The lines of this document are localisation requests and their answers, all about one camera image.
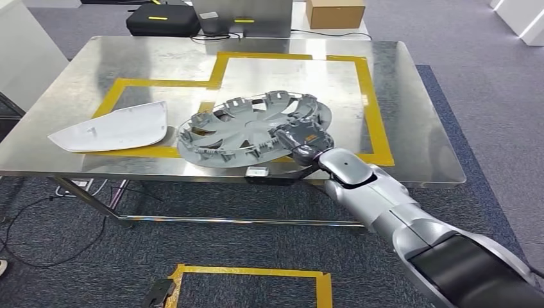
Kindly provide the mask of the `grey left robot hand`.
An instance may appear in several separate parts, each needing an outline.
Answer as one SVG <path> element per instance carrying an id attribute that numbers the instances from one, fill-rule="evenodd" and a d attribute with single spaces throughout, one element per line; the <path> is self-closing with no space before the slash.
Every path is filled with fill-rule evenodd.
<path id="1" fill-rule="evenodd" d="M 176 284 L 171 278 L 157 280 L 144 297 L 142 308 L 163 308 L 166 301 L 174 293 Z"/>

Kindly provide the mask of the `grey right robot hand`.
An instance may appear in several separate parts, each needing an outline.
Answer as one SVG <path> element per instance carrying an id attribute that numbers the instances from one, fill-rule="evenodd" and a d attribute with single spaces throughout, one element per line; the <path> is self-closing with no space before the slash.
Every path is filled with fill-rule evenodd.
<path id="1" fill-rule="evenodd" d="M 312 119 L 298 119 L 281 124 L 270 131 L 279 143 L 290 151 L 299 166 L 311 166 L 325 151 L 334 147 L 327 131 Z"/>

